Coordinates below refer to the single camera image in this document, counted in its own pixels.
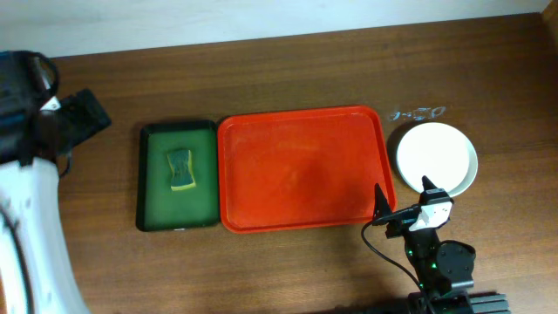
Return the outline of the cream white plate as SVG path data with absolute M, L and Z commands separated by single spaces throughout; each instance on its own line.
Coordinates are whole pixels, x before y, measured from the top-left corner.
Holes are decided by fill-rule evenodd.
M 396 149 L 396 165 L 405 183 L 422 192 L 422 176 L 426 175 L 448 194 L 453 187 L 453 164 L 459 150 L 469 140 L 457 128 L 439 122 L 427 122 L 411 128 Z

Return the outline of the light blue plate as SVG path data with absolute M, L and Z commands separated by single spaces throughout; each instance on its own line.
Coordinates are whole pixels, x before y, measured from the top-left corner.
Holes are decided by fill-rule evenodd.
M 451 197 L 463 194 L 470 188 L 477 176 L 479 168 L 478 155 L 470 140 L 464 142 L 459 150 L 457 160 L 453 164 L 451 178 L 453 187 L 449 191 Z

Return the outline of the yellow green sponge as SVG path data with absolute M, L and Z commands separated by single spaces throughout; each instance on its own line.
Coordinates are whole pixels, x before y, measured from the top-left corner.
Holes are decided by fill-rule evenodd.
M 171 169 L 171 190 L 181 191 L 196 187 L 193 173 L 192 152 L 188 149 L 175 150 L 167 155 Z

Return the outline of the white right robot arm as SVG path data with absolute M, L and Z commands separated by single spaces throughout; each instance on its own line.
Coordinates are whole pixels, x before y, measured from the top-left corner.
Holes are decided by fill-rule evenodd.
M 454 200 L 425 176 L 422 185 L 418 203 L 398 211 L 391 210 L 382 188 L 376 185 L 373 217 L 361 230 L 385 225 L 388 239 L 403 238 L 406 258 L 414 271 L 390 259 L 369 241 L 364 243 L 417 285 L 419 293 L 407 300 L 410 313 L 472 313 L 467 290 L 473 287 L 476 251 L 463 242 L 439 239 L 437 230 L 450 221 Z

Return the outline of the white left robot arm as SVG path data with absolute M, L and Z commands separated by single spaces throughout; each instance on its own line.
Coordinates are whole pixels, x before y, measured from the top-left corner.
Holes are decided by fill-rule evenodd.
M 58 68 L 35 51 L 1 54 L 1 285 L 9 313 L 86 313 L 58 185 L 71 151 L 111 125 L 93 93 L 58 99 Z

